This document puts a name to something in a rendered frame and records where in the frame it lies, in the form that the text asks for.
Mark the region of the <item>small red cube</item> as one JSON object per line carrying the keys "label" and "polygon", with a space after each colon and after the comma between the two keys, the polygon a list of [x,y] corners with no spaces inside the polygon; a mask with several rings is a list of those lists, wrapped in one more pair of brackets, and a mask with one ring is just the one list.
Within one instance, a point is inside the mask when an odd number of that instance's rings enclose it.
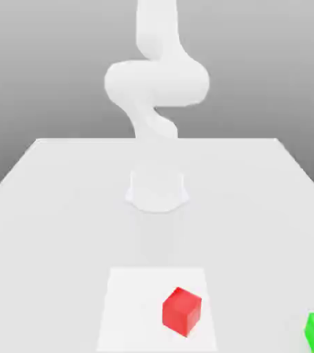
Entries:
{"label": "small red cube", "polygon": [[188,337],[200,320],[201,307],[201,297],[177,287],[163,302],[163,325],[184,337]]}

